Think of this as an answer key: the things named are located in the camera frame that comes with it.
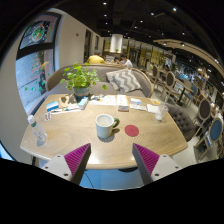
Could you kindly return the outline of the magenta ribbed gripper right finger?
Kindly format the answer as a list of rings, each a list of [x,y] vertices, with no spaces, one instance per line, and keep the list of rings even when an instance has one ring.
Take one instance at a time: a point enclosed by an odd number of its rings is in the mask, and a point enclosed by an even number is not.
[[[133,144],[132,154],[145,185],[181,170],[181,166],[167,154],[158,155],[136,143]]]

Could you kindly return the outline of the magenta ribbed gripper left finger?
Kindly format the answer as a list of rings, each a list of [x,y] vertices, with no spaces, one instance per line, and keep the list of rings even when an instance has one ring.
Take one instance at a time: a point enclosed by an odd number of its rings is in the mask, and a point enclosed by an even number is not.
[[[57,154],[42,169],[79,185],[91,155],[91,144],[85,144],[66,155]]]

